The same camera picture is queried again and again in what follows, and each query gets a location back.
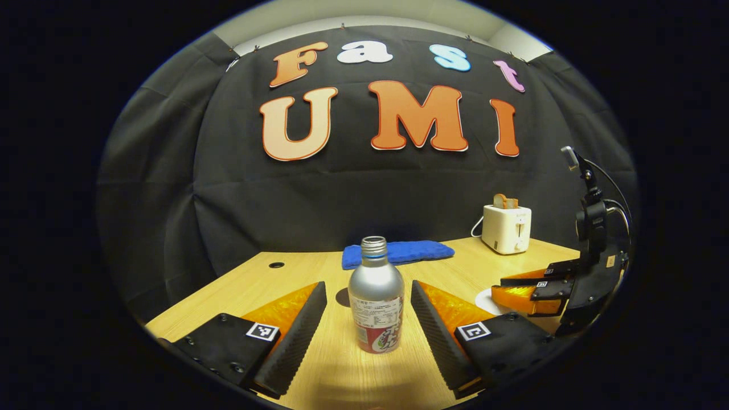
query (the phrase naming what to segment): silver bottle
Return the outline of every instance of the silver bottle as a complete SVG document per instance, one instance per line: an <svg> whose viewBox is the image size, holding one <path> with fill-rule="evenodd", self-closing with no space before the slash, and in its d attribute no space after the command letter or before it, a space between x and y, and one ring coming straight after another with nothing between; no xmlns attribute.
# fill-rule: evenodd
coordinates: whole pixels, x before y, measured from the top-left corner
<svg viewBox="0 0 729 410"><path fill-rule="evenodd" d="M387 258L382 236L362 240L362 264L349 278L349 304L360 348L381 354L399 346L405 281Z"/></svg>

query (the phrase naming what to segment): pink letter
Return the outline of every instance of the pink letter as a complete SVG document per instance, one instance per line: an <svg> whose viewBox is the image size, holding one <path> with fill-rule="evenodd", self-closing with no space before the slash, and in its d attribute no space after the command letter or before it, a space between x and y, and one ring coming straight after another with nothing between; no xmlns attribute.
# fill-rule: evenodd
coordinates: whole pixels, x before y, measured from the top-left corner
<svg viewBox="0 0 729 410"><path fill-rule="evenodd" d="M516 71L514 71L514 69L509 67L509 64L506 64L504 61L501 60L494 61L494 64L501 67L502 73L504 73L504 77L506 77L506 81L508 81L515 90L520 93L524 92L524 86L516 81L516 76L518 74L516 74Z"/></svg>

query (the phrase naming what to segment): white wall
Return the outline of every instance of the white wall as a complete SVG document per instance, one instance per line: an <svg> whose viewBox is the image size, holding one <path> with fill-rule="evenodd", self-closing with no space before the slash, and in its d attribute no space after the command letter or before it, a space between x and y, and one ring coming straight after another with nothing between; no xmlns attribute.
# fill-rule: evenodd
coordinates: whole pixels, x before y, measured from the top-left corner
<svg viewBox="0 0 729 410"><path fill-rule="evenodd" d="M488 43L505 53L511 52L524 61L534 60L551 51L547 45L510 23L489 38Z"/></svg>
<svg viewBox="0 0 729 410"><path fill-rule="evenodd" d="M279 30L271 31L270 33L263 34L262 36L257 36L253 39L246 40L245 42L236 45L233 49L237 54L243 55L252 52L256 45L258 45L259 47L265 47L275 42L280 42L281 40L290 39L292 37L300 36L302 34L313 33L314 31L328 30L330 28L339 28L341 27L342 23L344 23L345 27L401 26L424 28L426 30L439 31L441 33L452 34L459 37L465 37L467 35L462 31L458 31L452 28L409 18L397 18L378 15L356 15L325 18L322 20L309 21L307 23L297 24L295 26L280 28ZM471 38L475 42L488 45L488 42L484 39L474 37L473 35L471 35Z"/></svg>
<svg viewBox="0 0 729 410"><path fill-rule="evenodd" d="M272 0L229 19L214 33L235 47L308 22L332 19L321 23L325 27L314 24L312 31L337 28L342 23L341 16L349 16L344 21L348 26L357 25L357 18L365 18L367 22L362 24L416 25L436 31L445 29L449 34L455 31L453 34L458 36L469 34L473 39L487 39L504 25L501 18L488 10L462 0ZM372 16L383 17L373 21Z"/></svg>

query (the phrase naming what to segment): cable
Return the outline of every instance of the cable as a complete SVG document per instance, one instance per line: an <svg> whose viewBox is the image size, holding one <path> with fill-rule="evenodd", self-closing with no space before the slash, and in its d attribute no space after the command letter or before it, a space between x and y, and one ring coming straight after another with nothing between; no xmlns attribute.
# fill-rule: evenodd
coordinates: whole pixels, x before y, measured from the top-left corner
<svg viewBox="0 0 729 410"><path fill-rule="evenodd" d="M620 208L608 208L607 213L609 214L611 212L617 212L618 214L623 216L623 222L625 223L625 230L628 232L628 241L630 241L631 240L631 229L630 229L630 225L628 224L628 218L625 217L625 212Z"/></svg>
<svg viewBox="0 0 729 410"><path fill-rule="evenodd" d="M602 201L603 202L610 203L610 204L613 204L613 205L617 206L618 208L622 209L623 212L627 213L625 211L625 208L623 207L623 205L620 202L618 202L618 201L613 201L612 199L603 199Z"/></svg>
<svg viewBox="0 0 729 410"><path fill-rule="evenodd" d="M478 226L478 224L481 223L482 220L483 220L483 217L481 217L481 219L479 219L478 222L476 222L476 225L473 225L473 228L471 228L471 236L472 237L474 237L474 238L478 238L479 237L478 235L474 235L473 234L473 230L476 229L476 227Z"/></svg>
<svg viewBox="0 0 729 410"><path fill-rule="evenodd" d="M595 168L597 168L598 171L602 172L602 174L610 181L610 183L612 183L612 186L615 187L615 189L617 190L617 193L620 194L620 197L623 199L623 203L625 203L625 209L628 211L628 216L631 218L631 220L633 220L633 215L631 214L631 210L628 207L628 202L625 200L625 196L623 195L623 192L620 190L620 188L617 187L617 184L615 183L615 181L613 181L612 178L610 178L610 175L608 175L607 172L605 172L605 170L603 170L602 168L600 168L596 163L594 163L594 162L592 162L590 160L586 160L584 158L583 158L583 160L586 163L589 163L590 165L592 165Z"/></svg>

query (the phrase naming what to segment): blue towel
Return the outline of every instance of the blue towel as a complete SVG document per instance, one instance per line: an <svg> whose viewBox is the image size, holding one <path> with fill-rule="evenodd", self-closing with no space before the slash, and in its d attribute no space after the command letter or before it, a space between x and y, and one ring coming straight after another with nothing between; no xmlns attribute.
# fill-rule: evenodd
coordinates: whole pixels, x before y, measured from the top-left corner
<svg viewBox="0 0 729 410"><path fill-rule="evenodd" d="M418 260L440 259L456 253L450 247L435 241L388 242L387 258L393 265L404 265ZM344 248L342 269L354 269L362 263L362 248L351 245Z"/></svg>

